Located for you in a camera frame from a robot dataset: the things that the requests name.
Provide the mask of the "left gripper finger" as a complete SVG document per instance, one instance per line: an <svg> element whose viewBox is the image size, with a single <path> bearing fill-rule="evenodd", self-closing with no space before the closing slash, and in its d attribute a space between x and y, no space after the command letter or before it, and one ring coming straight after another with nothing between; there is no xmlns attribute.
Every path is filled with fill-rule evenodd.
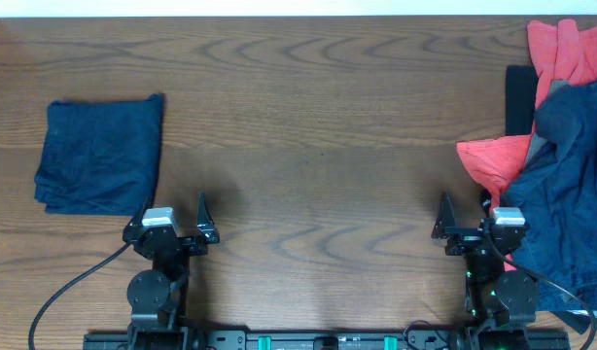
<svg viewBox="0 0 597 350"><path fill-rule="evenodd" d="M136 211L135 215L131 218L128 225L130 227L141 227L143 217L150 206L151 200L149 198L145 198L141 207Z"/></svg>
<svg viewBox="0 0 597 350"><path fill-rule="evenodd" d="M197 215L196 215L196 226L198 228L214 228L215 223L212 219L212 216L209 212L205 192L201 191L198 194L198 206L197 206Z"/></svg>

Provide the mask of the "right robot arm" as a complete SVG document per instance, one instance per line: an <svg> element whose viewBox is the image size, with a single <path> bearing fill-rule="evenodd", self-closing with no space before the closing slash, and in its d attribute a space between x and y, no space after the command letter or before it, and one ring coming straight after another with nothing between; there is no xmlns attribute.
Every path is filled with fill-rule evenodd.
<svg viewBox="0 0 597 350"><path fill-rule="evenodd" d="M450 349L529 349L526 327L536 320L537 280L506 257L521 247L529 226L521 211L497 207L477 227L457 225L453 206L441 195L431 233L445 242L447 256L466 263L465 309L474 320L447 336Z"/></svg>

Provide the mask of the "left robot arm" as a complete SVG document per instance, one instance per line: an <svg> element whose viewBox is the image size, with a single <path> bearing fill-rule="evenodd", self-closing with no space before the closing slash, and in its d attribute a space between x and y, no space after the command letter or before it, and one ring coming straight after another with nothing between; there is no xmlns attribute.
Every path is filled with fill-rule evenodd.
<svg viewBox="0 0 597 350"><path fill-rule="evenodd" d="M205 349L205 332L190 325L186 317L190 259L206 255L209 245L220 242L205 193L198 196L194 234L181 236L174 210L154 208L146 200L123 229L123 241L152 262L127 287L132 308L127 349Z"/></svg>

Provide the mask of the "navy blue denim shorts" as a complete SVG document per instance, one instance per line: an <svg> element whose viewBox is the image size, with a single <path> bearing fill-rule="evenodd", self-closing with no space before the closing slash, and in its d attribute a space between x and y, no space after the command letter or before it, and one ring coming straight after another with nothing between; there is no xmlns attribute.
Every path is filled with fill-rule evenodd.
<svg viewBox="0 0 597 350"><path fill-rule="evenodd" d="M512 257L553 281L539 309L597 311L597 82L560 88L535 119L544 144L502 195L529 225Z"/></svg>

